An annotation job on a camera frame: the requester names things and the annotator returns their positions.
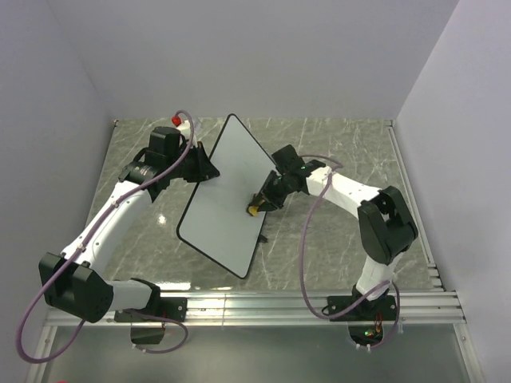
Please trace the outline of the yellow bone-shaped eraser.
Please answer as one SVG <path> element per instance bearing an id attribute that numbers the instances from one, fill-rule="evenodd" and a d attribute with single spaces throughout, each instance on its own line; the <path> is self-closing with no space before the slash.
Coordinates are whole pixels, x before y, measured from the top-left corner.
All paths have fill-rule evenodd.
<path id="1" fill-rule="evenodd" d="M 260 203 L 249 204 L 247 207 L 247 213 L 252 217 L 257 216 L 261 211 L 262 211 L 262 207 L 261 207 Z"/>

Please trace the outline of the white whiteboard black frame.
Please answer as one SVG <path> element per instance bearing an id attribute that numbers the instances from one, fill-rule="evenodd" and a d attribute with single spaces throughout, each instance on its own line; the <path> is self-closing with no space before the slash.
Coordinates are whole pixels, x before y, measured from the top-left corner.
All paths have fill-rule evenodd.
<path id="1" fill-rule="evenodd" d="M 247 213 L 275 164 L 238 116 L 228 115 L 210 162 L 220 175 L 197 184 L 176 227 L 177 237 L 238 278 L 246 278 L 264 214 Z"/>

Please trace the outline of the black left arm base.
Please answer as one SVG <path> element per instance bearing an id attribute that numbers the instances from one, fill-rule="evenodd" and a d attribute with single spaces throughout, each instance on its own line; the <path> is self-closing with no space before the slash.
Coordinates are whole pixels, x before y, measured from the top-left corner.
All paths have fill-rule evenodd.
<path id="1" fill-rule="evenodd" d="M 130 338 L 135 346 L 159 345 L 167 325 L 177 325 L 188 337 L 184 321 L 188 309 L 186 297 L 158 298 L 154 308 L 127 309 L 114 314 L 115 323 L 130 324 Z"/>

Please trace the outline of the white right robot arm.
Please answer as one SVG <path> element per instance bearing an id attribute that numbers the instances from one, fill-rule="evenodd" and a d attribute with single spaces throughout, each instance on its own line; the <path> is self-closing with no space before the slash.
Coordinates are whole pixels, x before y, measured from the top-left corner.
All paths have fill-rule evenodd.
<path id="1" fill-rule="evenodd" d="M 358 317 L 372 318 L 390 289 L 398 261 L 418 237 L 401 191 L 393 186 L 377 188 L 359 183 L 338 172 L 342 167 L 339 161 L 325 155 L 301 156 L 290 144 L 271 157 L 275 169 L 248 203 L 248 214 L 279 210 L 294 193 L 314 197 L 302 229 L 300 262 L 312 216 L 323 201 L 355 217 L 366 260 L 352 292 L 352 308 Z"/>

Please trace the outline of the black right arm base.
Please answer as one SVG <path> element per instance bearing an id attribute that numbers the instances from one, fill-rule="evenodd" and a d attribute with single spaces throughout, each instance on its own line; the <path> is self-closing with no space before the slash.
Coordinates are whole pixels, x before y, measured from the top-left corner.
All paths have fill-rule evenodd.
<path id="1" fill-rule="evenodd" d="M 364 300 L 347 311 L 348 306 L 361 297 L 357 291 L 351 296 L 328 296 L 321 313 L 328 316 L 330 322 L 348 322 L 350 340 L 357 347 L 373 349 L 399 331 L 400 300 L 386 291 L 379 298 Z"/>

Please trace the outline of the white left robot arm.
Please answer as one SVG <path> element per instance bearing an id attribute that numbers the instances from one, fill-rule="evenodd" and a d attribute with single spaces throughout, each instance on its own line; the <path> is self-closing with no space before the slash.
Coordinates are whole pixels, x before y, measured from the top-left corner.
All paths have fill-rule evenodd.
<path id="1" fill-rule="evenodd" d="M 60 254 L 45 254 L 39 265 L 48 306 L 95 323 L 109 311 L 133 310 L 144 321 L 161 312 L 160 287 L 144 279 L 108 281 L 103 277 L 113 251 L 136 218 L 174 179 L 196 183 L 219 170 L 194 137 L 189 120 L 155 127 L 149 143 L 123 167 L 110 197 L 85 230 Z"/>

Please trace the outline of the aluminium mounting rail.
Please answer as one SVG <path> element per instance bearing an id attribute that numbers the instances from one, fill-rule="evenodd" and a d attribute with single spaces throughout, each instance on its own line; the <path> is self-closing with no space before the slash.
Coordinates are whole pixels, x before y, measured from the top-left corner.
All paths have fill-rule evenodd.
<path id="1" fill-rule="evenodd" d="M 348 291 L 313 291 L 307 301 L 298 291 L 164 291 L 161 297 L 186 297 L 184 324 L 192 326 L 322 326 L 348 325 L 330 322 L 321 313 L 327 297 L 351 296 Z M 465 315 L 454 292 L 402 292 L 399 322 L 405 324 L 458 324 Z"/>

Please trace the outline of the aluminium side rail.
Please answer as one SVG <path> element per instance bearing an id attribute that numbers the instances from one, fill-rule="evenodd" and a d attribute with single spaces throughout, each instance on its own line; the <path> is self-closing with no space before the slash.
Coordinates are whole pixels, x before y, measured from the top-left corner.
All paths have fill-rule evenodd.
<path id="1" fill-rule="evenodd" d="M 418 241 L 422 248 L 422 253 L 424 254 L 427 270 L 430 276 L 430 281 L 433 285 L 433 291 L 445 291 L 444 284 L 441 280 L 440 273 L 438 271 L 438 267 L 436 262 L 434 261 L 434 257 L 432 251 L 430 249 L 430 244 L 428 238 L 426 236 L 426 231 L 422 222 L 422 218 L 420 216 L 420 211 L 418 209 L 418 205 L 414 196 L 413 188 L 410 183 L 410 178 L 407 173 L 406 165 L 404 159 L 402 157 L 402 153 L 400 147 L 398 146 L 398 140 L 395 134 L 394 120 L 384 120 L 384 125 L 389 133 L 390 142 L 392 144 L 392 148 L 394 150 L 394 154 L 396 155 L 396 160 L 398 162 L 399 171 L 401 173 L 402 181 L 406 190 L 406 197 L 410 204 L 410 211 L 415 220 L 415 223 L 418 227 Z"/>

